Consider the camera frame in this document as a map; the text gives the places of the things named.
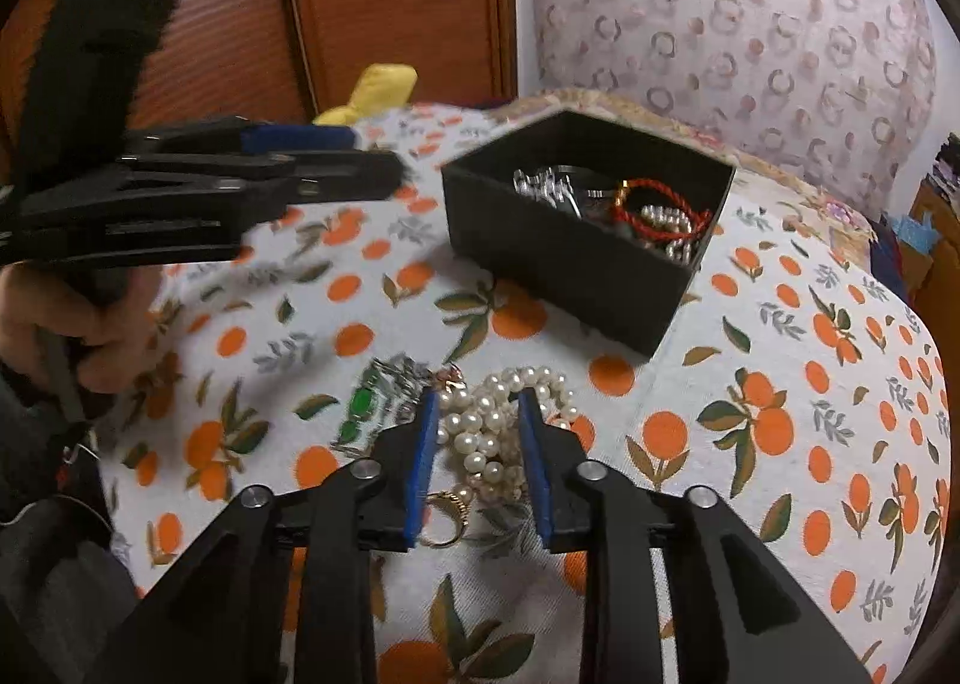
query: metal screw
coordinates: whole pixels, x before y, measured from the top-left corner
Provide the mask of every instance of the metal screw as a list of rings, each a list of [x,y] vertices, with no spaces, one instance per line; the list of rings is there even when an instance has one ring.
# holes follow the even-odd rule
[[[360,481],[369,481],[380,475],[380,463],[373,459],[357,459],[350,465],[350,472],[354,478],[360,478]]]
[[[601,478],[607,477],[607,467],[600,462],[587,459],[586,462],[577,465],[577,473],[586,481],[600,481]]]
[[[274,497],[274,493],[266,486],[253,484],[240,493],[240,502],[245,508],[262,508]]]
[[[712,508],[717,505],[717,492],[709,486],[694,486],[686,493],[686,497],[693,505],[701,508]]]

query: human hand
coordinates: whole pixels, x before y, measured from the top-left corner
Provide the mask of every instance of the human hand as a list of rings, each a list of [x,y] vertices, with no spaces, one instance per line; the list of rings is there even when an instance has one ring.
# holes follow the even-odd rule
[[[160,289],[160,267],[131,267],[123,299],[95,307],[55,275],[29,264],[0,270],[0,360],[38,388],[50,377],[37,344],[37,328],[78,337],[97,346],[77,367],[81,386],[100,394],[127,389],[149,368],[147,342],[154,331],[151,302]]]

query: open jewelry box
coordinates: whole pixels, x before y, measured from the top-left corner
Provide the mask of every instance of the open jewelry box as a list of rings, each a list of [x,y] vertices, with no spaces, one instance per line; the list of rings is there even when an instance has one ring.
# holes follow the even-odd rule
[[[517,194],[514,172],[577,166],[622,181],[660,181],[712,218],[689,265],[623,236],[616,225]],[[654,355],[713,235],[734,168],[683,145],[564,110],[504,134],[443,168],[450,244],[499,278],[511,278],[608,337]],[[672,206],[640,189],[626,203]]]

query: pearl necklace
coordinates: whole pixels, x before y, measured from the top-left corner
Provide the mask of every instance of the pearl necklace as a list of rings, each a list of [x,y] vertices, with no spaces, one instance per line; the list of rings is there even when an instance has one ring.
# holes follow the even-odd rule
[[[550,367],[508,367],[472,389],[448,385],[438,393],[443,418],[437,443],[452,449],[454,464],[464,471],[464,481],[451,492],[467,505],[474,497],[487,505],[523,497],[527,482],[515,395],[526,387],[533,388],[544,421],[570,429],[580,411],[573,404],[573,391],[566,388],[566,376]]]

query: red string bracelet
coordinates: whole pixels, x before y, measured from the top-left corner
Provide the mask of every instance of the red string bracelet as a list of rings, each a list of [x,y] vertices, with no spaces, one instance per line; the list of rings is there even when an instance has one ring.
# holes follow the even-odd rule
[[[654,191],[659,191],[661,194],[664,194],[664,196],[668,198],[674,205],[676,205],[677,208],[679,208],[680,211],[690,220],[690,226],[692,229],[689,232],[663,232],[662,230],[657,230],[651,226],[648,226],[639,217],[632,215],[630,211],[625,208],[625,205],[627,202],[627,197],[635,188],[651,188]],[[707,224],[709,224],[710,219],[712,218],[712,213],[710,211],[695,211],[690,206],[688,201],[686,201],[682,196],[680,196],[680,194],[675,192],[668,185],[649,178],[635,178],[631,179],[630,181],[621,182],[620,186],[616,189],[616,194],[613,196],[611,213],[613,214],[614,219],[630,224],[638,235],[642,235],[644,238],[653,240],[654,242],[663,242],[667,240],[693,240],[703,233],[704,229],[707,228]]]

